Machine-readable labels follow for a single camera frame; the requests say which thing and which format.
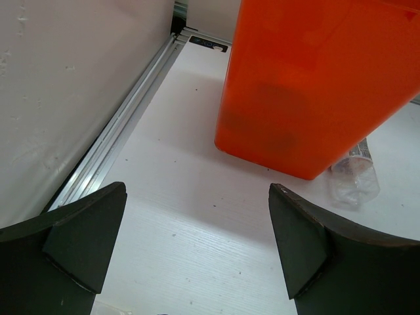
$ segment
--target bottle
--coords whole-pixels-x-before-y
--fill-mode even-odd
[[[378,196],[381,189],[366,138],[331,166],[330,183],[333,198],[351,206]]]

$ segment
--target orange plastic container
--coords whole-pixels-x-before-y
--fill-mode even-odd
[[[313,179],[420,91],[420,0],[242,0],[216,146]]]

